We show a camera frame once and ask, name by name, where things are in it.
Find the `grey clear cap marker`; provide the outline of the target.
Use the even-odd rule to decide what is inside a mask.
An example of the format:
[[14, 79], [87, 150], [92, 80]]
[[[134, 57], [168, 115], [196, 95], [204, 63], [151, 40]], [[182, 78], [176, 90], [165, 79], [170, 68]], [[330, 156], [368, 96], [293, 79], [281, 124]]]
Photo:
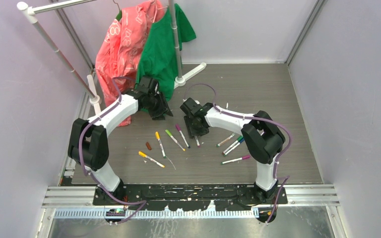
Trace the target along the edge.
[[235, 133], [230, 134], [228, 137], [226, 137], [225, 139], [223, 139], [221, 142], [217, 143], [217, 144], [216, 144], [216, 147], [220, 147], [220, 146], [222, 146], [222, 145], [225, 144], [227, 141], [229, 141], [230, 139], [232, 139], [234, 136], [235, 136]]

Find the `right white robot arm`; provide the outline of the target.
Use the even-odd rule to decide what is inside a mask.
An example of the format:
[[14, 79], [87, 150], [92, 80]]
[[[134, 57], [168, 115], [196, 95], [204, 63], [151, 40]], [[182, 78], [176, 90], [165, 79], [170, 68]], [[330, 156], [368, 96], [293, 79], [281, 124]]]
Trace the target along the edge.
[[203, 136], [211, 127], [222, 128], [243, 137], [249, 154], [256, 160], [254, 182], [256, 199], [269, 203], [278, 188], [276, 160], [286, 138], [265, 111], [243, 114], [223, 109], [213, 103], [201, 105], [192, 98], [180, 106], [190, 137]]

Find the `magenta cap marker right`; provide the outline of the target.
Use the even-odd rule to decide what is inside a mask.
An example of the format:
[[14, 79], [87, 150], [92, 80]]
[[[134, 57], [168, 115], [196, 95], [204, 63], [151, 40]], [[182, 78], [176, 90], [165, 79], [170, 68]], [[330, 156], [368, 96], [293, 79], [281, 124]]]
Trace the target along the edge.
[[223, 161], [220, 164], [221, 165], [225, 165], [225, 164], [229, 164], [229, 163], [234, 163], [234, 162], [238, 162], [238, 161], [249, 159], [250, 157], [251, 157], [250, 155], [245, 155], [245, 156], [242, 156], [242, 157], [239, 157], [239, 158]]

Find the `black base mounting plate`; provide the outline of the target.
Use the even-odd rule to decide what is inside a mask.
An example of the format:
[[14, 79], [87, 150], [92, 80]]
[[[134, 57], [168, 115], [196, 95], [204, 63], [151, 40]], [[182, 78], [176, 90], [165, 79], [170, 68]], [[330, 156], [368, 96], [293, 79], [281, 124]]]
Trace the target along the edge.
[[128, 203], [146, 201], [147, 211], [205, 211], [213, 205], [215, 211], [245, 211], [254, 206], [273, 206], [288, 202], [285, 189], [264, 197], [253, 184], [126, 184], [118, 199]]

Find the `orange cap marker upper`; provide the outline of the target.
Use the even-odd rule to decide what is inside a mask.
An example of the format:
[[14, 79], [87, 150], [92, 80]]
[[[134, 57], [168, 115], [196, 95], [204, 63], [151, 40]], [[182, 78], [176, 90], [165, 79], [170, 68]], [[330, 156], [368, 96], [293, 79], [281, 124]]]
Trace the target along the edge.
[[166, 159], [167, 156], [166, 156], [166, 153], [165, 153], [165, 150], [164, 150], [164, 147], [163, 147], [163, 144], [162, 144], [162, 141], [161, 141], [161, 137], [160, 137], [160, 135], [159, 135], [159, 132], [156, 131], [156, 132], [155, 132], [155, 136], [156, 136], [156, 139], [157, 139], [157, 141], [158, 141], [158, 143], [159, 143], [159, 146], [160, 146], [160, 150], [161, 150], [162, 156], [163, 156], [164, 159]]

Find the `brown pen cap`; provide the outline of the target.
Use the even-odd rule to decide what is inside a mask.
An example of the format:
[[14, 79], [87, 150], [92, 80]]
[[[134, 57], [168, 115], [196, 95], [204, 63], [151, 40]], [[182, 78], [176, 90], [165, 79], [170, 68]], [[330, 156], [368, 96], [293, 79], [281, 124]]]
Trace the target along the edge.
[[147, 147], [147, 149], [148, 149], [148, 150], [152, 150], [152, 147], [151, 147], [151, 145], [150, 145], [150, 143], [149, 143], [149, 142], [146, 142], [146, 144], [145, 144], [145, 145], [146, 145], [146, 147]]

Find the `light green cap marker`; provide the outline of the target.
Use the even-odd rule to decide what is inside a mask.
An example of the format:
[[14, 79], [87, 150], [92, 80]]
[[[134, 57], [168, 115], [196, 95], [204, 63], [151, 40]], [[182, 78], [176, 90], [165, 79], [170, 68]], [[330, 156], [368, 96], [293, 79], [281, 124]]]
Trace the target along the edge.
[[178, 140], [172, 135], [172, 133], [166, 129], [165, 132], [169, 135], [169, 137], [183, 150], [185, 151], [185, 148], [178, 142]]

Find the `pink patterned shirt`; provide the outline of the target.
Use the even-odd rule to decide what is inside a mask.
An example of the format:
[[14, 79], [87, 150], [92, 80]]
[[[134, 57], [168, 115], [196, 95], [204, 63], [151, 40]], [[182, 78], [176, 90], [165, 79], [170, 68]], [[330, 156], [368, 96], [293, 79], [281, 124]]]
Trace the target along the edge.
[[106, 106], [111, 105], [119, 96], [115, 85], [121, 91], [134, 87], [138, 64], [151, 26], [164, 13], [159, 0], [148, 0], [121, 9], [109, 26], [95, 60], [96, 74]]

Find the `orange cap marker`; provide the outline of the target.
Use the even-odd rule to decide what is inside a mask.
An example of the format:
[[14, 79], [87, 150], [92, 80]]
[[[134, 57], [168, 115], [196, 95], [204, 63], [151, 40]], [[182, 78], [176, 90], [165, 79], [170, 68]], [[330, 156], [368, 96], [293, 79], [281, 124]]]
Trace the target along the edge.
[[143, 153], [142, 151], [139, 151], [138, 154], [150, 161], [152, 161], [153, 163], [157, 164], [158, 166], [162, 167], [162, 168], [165, 168], [165, 165], [159, 163], [158, 161], [156, 161], [155, 159], [151, 158], [150, 156], [146, 155], [145, 153]]
[[160, 137], [160, 135], [159, 135], [159, 132], [156, 131], [156, 132], [155, 132], [155, 136], [156, 136], [156, 139], [157, 139], [157, 141], [158, 141], [158, 143], [159, 143], [159, 146], [160, 146], [160, 150], [161, 150], [162, 156], [163, 156], [164, 159], [166, 159], [167, 156], [166, 156], [166, 153], [165, 153], [165, 150], [164, 150], [164, 147], [163, 147], [163, 144], [162, 144], [162, 141], [161, 141], [161, 137]]

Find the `white clothes rack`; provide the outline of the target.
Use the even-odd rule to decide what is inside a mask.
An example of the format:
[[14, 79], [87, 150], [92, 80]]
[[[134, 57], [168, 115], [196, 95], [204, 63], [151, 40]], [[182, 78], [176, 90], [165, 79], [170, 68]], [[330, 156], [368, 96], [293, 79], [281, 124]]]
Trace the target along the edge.
[[[44, 30], [44, 28], [39, 23], [36, 15], [43, 12], [54, 11], [54, 10], [62, 10], [66, 7], [71, 7], [79, 4], [88, 3], [87, 0], [66, 0], [66, 1], [52, 1], [48, 5], [32, 7], [27, 3], [20, 1], [17, 3], [17, 9], [26, 17], [26, 19], [34, 26], [34, 28], [38, 31], [41, 37], [45, 40], [45, 42], [49, 45], [52, 51], [58, 56], [59, 60], [64, 64], [64, 66], [68, 69], [68, 71], [74, 76], [74, 78], [81, 84], [81, 86], [86, 91], [86, 99], [89, 100], [90, 105], [93, 106], [95, 113], [100, 113], [101, 108], [101, 98], [97, 95], [94, 78], [92, 73], [87, 75], [87, 82], [85, 82], [82, 77], [78, 74], [78, 72], [74, 69], [69, 60], [65, 57], [59, 47], [55, 44], [52, 38], [48, 35], [48, 33]], [[189, 72], [183, 74], [182, 72], [182, 59], [181, 59], [181, 51], [179, 47], [178, 41], [178, 28], [177, 28], [177, 20], [175, 17], [174, 10], [174, 1], [168, 1], [169, 6], [167, 7], [170, 11], [172, 17], [172, 30], [174, 34], [175, 41], [175, 53], [177, 59], [177, 68], [178, 68], [178, 76], [175, 79], [174, 88], [182, 87], [186, 84], [186, 82], [192, 77], [196, 76], [198, 73], [202, 72], [206, 68], [206, 63], [202, 62], [194, 69]]]

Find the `orange cap marker lower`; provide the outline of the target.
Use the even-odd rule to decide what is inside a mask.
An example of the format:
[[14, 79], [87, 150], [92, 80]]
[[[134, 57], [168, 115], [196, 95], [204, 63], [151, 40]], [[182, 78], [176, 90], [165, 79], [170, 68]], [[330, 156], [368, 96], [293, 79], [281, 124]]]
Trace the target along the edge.
[[165, 168], [165, 165], [159, 163], [158, 161], [156, 161], [155, 159], [151, 158], [150, 156], [146, 155], [145, 153], [143, 153], [142, 151], [139, 151], [138, 154], [150, 161], [152, 161], [153, 163], [157, 164], [158, 166], [162, 167], [162, 168]]

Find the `black cap marker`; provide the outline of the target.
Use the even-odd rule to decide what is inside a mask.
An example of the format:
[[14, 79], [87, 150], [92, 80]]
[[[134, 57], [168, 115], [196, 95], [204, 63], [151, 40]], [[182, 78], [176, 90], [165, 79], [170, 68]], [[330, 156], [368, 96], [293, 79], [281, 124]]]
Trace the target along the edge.
[[197, 147], [200, 148], [201, 144], [200, 144], [199, 139], [198, 139], [197, 136], [195, 136], [195, 140], [196, 140]]

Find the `purple cap marker left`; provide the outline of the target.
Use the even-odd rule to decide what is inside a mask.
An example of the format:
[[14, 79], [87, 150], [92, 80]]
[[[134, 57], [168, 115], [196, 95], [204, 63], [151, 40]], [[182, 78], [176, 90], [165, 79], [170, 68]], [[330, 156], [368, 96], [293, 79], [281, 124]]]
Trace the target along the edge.
[[177, 123], [177, 124], [175, 125], [175, 127], [176, 127], [177, 131], [179, 132], [179, 134], [181, 135], [181, 137], [182, 137], [182, 139], [183, 139], [183, 141], [184, 141], [186, 147], [187, 147], [187, 148], [190, 148], [190, 145], [189, 145], [189, 143], [187, 142], [187, 139], [186, 139], [186, 137], [185, 137], [185, 135], [184, 135], [184, 133], [183, 133], [183, 130], [181, 129], [180, 125]]

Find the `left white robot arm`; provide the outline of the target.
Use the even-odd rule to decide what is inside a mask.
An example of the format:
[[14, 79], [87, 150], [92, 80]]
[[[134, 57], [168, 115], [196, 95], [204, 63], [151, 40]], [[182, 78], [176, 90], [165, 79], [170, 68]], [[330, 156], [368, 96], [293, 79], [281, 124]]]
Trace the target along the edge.
[[103, 111], [88, 119], [76, 119], [71, 128], [67, 155], [81, 165], [84, 175], [90, 176], [114, 205], [125, 198], [124, 182], [110, 166], [108, 137], [125, 119], [146, 110], [153, 120], [172, 116], [161, 84], [144, 76], [131, 89], [121, 91], [115, 86], [118, 98]]

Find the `blue cap marker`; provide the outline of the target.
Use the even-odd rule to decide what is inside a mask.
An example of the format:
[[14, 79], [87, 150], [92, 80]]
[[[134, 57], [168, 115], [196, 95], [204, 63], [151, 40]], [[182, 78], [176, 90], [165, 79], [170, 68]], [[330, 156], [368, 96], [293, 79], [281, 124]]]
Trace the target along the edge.
[[233, 151], [234, 149], [236, 149], [242, 142], [244, 141], [244, 138], [242, 138], [233, 148], [231, 148], [229, 151], [227, 151], [225, 153], [225, 155], [223, 156], [227, 156], [231, 151]]

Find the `green t-shirt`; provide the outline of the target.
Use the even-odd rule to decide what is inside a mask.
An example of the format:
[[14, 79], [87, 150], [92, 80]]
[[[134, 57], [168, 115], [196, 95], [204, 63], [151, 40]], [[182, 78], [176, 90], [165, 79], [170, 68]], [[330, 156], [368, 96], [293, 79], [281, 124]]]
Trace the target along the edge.
[[152, 24], [138, 64], [136, 81], [144, 76], [159, 82], [159, 91], [170, 100], [174, 92], [175, 78], [178, 76], [172, 17], [169, 11], [161, 20]]

